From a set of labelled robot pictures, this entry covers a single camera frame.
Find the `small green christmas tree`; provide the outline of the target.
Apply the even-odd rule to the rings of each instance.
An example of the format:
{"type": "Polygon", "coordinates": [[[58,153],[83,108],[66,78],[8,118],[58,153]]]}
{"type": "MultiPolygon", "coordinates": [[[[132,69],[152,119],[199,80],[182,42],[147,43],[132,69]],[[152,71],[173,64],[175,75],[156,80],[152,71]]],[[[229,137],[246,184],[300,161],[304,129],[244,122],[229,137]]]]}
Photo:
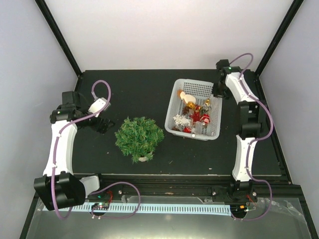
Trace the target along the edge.
{"type": "Polygon", "coordinates": [[[124,156],[130,156],[133,163],[147,162],[153,159],[158,144],[164,139],[164,132],[153,119],[126,118],[115,137],[115,145],[124,156]]]}

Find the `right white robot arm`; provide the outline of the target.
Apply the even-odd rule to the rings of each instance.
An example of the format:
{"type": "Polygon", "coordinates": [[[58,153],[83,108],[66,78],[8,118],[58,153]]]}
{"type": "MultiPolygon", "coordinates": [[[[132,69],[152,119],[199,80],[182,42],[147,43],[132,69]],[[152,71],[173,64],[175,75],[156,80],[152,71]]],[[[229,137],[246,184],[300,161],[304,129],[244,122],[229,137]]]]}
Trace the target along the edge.
{"type": "Polygon", "coordinates": [[[229,60],[222,59],[216,63],[219,81],[213,86],[213,96],[236,101],[236,159],[232,170],[227,196],[231,201],[239,202],[252,191],[252,162],[256,139],[263,128],[265,112],[258,104],[258,97],[247,85],[241,69],[230,66],[229,60]]]}

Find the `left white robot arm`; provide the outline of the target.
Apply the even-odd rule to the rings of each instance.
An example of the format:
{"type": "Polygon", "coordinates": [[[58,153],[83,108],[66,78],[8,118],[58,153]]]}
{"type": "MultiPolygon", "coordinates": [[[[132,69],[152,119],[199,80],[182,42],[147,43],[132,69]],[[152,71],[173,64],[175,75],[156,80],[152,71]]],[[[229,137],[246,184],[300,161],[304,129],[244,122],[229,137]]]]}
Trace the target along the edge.
{"type": "Polygon", "coordinates": [[[82,205],[91,194],[103,198],[107,186],[98,175],[77,179],[73,174],[72,156],[75,136],[81,127],[104,134],[114,123],[101,116],[109,100],[96,98],[82,106],[79,92],[62,93],[62,103],[50,115],[52,141],[43,176],[34,180],[34,189],[49,211],[82,205]]]}

